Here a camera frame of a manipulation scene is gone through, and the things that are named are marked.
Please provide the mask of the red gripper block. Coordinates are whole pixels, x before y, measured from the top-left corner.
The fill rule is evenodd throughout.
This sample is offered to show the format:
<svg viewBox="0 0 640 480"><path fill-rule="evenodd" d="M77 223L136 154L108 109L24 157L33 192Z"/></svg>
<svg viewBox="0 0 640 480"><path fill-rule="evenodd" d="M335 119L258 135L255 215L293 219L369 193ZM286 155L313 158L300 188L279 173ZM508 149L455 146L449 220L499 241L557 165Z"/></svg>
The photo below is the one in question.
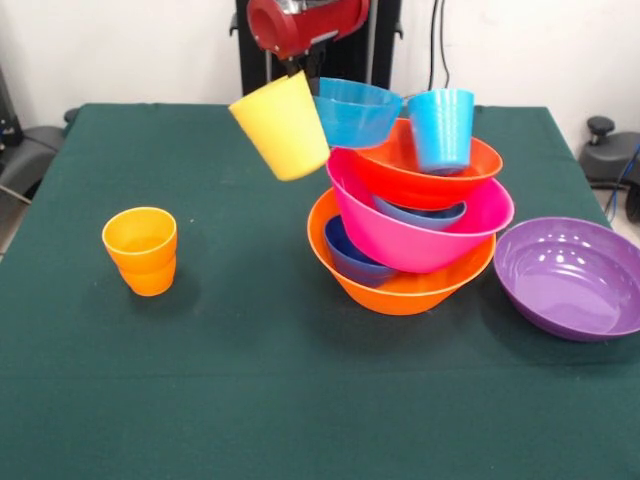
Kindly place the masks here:
<svg viewBox="0 0 640 480"><path fill-rule="evenodd" d="M317 96L327 40L341 39L358 30L368 17L369 1L251 0L247 21L257 45L284 61L288 77L302 71L298 56L306 57L306 77Z"/></svg>

